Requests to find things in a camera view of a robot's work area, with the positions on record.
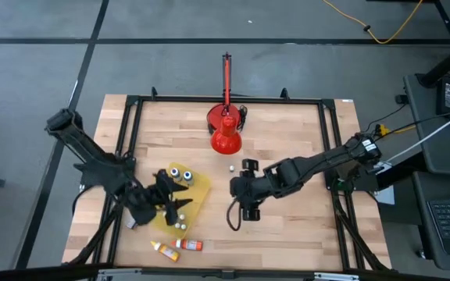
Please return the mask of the right arm's gripper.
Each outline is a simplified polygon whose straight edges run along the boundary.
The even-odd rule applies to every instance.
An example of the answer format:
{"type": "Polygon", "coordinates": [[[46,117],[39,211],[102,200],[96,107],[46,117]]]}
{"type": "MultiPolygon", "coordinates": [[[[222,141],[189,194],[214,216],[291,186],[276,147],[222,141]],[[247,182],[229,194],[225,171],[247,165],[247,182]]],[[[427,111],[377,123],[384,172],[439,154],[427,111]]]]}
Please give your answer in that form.
{"type": "Polygon", "coordinates": [[[240,171],[239,176],[230,180],[230,194],[240,203],[243,220],[260,220],[258,208],[265,200],[265,188],[266,177],[256,176],[252,171],[240,171]]]}

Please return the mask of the left arm's gripper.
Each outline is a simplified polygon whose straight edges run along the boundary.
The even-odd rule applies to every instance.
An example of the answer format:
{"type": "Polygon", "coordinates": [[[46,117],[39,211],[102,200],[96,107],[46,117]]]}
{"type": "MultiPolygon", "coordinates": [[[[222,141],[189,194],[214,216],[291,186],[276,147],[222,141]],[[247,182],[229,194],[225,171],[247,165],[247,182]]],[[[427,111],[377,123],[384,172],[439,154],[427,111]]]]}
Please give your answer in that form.
{"type": "Polygon", "coordinates": [[[176,183],[166,172],[160,169],[155,175],[155,184],[147,188],[136,186],[125,193],[125,207],[134,221],[142,226],[151,222],[157,214],[157,206],[165,205],[165,220],[168,226],[173,226],[179,219],[178,209],[191,203],[191,198],[175,199],[166,203],[166,194],[185,191],[188,187],[176,183]]]}

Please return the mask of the yellow cutting board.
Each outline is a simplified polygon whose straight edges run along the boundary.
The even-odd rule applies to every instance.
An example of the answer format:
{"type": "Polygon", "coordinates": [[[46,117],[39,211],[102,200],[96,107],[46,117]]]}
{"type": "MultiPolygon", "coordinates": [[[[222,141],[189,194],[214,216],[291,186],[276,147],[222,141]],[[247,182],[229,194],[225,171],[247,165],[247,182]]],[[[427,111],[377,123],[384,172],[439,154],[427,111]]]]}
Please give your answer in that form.
{"type": "Polygon", "coordinates": [[[184,214],[185,220],[178,219],[178,223],[181,225],[187,225],[187,229],[177,229],[175,225],[168,226],[165,220],[166,211],[163,208],[159,208],[156,217],[147,225],[145,229],[147,230],[148,237],[152,240],[164,240],[169,238],[185,238],[189,233],[191,228],[197,222],[197,218],[200,215],[200,210],[205,202],[209,189],[211,187],[210,179],[202,174],[198,173],[185,165],[181,165],[176,162],[171,162],[166,168],[168,175],[176,182],[181,185],[188,187],[185,191],[173,193],[173,199],[187,199],[191,198],[193,201],[182,208],[178,209],[178,215],[184,214]],[[181,174],[181,180],[176,181],[171,175],[170,170],[172,168],[177,168],[181,174]],[[183,178],[186,171],[192,173],[194,177],[194,182],[192,185],[188,185],[183,178]]]}

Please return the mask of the red-orange ink bottle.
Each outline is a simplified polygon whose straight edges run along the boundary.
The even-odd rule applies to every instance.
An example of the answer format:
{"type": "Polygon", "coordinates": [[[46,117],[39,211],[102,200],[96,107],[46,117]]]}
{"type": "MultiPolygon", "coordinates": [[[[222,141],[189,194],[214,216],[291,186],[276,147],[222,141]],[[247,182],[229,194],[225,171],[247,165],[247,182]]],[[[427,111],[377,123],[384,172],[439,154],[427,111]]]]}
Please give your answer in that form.
{"type": "Polygon", "coordinates": [[[203,242],[200,240],[176,239],[171,242],[171,245],[189,251],[202,251],[203,248],[203,242]]]}

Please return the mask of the yellow ink bottle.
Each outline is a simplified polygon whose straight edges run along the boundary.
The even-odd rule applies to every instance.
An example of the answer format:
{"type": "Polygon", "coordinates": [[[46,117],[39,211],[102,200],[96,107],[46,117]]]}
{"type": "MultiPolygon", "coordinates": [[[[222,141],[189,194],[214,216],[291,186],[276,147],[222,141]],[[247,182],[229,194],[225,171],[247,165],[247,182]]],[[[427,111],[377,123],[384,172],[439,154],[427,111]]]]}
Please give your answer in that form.
{"type": "Polygon", "coordinates": [[[180,254],[173,248],[154,240],[151,240],[150,243],[155,251],[158,251],[161,255],[165,256],[172,262],[177,262],[179,260],[180,254]]]}

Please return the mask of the red desk lamp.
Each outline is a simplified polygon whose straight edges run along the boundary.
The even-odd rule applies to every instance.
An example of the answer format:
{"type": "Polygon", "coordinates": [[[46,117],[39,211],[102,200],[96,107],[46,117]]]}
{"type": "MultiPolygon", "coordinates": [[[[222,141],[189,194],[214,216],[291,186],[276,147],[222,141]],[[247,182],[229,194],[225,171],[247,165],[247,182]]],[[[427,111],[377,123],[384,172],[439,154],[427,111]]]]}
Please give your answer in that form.
{"type": "Polygon", "coordinates": [[[214,105],[206,115],[211,134],[211,147],[222,155],[232,155],[240,151],[243,130],[248,109],[237,107],[231,101],[231,62],[232,56],[226,52],[223,56],[223,101],[214,105]]]}

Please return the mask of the dark desk with keyboard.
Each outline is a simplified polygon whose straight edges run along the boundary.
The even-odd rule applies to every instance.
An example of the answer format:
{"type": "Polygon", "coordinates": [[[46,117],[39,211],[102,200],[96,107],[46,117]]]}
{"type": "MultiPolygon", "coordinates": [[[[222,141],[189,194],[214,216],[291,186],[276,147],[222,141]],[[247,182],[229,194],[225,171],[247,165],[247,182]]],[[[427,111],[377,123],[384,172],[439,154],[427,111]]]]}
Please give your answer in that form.
{"type": "Polygon", "coordinates": [[[450,270],[450,255],[446,254],[431,218],[428,201],[450,199],[450,176],[414,172],[413,189],[420,214],[420,236],[426,258],[444,270],[450,270]]]}

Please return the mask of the dark grey desk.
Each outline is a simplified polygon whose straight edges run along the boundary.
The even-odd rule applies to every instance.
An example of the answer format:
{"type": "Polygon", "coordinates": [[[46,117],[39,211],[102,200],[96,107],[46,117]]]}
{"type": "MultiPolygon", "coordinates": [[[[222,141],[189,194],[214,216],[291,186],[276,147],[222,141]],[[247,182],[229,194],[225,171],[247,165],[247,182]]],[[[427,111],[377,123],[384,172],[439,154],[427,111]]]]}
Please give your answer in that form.
{"type": "Polygon", "coordinates": [[[403,77],[419,138],[428,137],[420,147],[431,173],[450,175],[450,120],[436,113],[437,88],[423,87],[415,75],[403,77]]]}

